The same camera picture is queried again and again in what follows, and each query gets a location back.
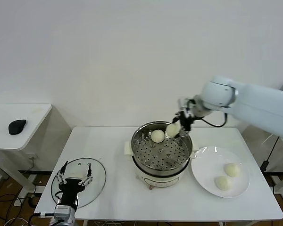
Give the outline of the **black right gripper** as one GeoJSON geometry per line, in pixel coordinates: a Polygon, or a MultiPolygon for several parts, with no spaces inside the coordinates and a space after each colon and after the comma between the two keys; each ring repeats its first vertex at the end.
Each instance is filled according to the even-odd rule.
{"type": "Polygon", "coordinates": [[[196,121],[196,117],[191,115],[186,116],[184,111],[180,111],[175,113],[172,123],[175,124],[177,121],[180,121],[182,130],[175,135],[175,139],[183,138],[189,135],[189,132],[191,131],[191,125],[196,121]]]}

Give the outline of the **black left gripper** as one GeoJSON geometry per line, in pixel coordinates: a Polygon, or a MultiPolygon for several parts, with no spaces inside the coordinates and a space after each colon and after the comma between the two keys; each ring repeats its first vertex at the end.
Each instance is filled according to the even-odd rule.
{"type": "Polygon", "coordinates": [[[92,182],[92,167],[88,163],[87,175],[81,179],[67,178],[65,179],[64,173],[66,171],[68,161],[61,167],[56,174],[58,180],[58,188],[62,192],[61,199],[58,205],[65,206],[78,206],[78,194],[84,190],[84,186],[89,185],[92,182]]]}

